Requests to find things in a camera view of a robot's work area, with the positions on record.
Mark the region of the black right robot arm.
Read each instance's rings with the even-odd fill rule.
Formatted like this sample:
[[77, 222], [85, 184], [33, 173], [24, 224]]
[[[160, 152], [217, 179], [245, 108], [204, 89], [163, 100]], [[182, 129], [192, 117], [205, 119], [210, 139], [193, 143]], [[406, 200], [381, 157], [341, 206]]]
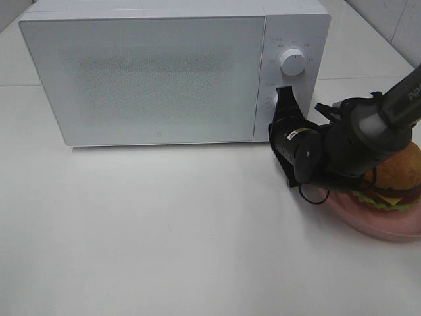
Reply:
[[290, 187], [303, 184], [329, 191], [362, 187], [366, 172], [404, 150], [420, 120], [420, 69], [388, 92], [349, 98], [315, 109], [329, 122], [307, 120], [291, 86], [276, 90], [269, 141]]

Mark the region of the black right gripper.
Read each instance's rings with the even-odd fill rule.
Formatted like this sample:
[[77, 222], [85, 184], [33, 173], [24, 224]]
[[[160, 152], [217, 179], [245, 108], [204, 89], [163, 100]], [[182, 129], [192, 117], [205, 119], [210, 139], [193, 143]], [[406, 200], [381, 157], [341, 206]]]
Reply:
[[304, 119], [291, 86], [276, 88], [277, 100], [269, 140], [289, 187], [324, 187], [322, 127]]

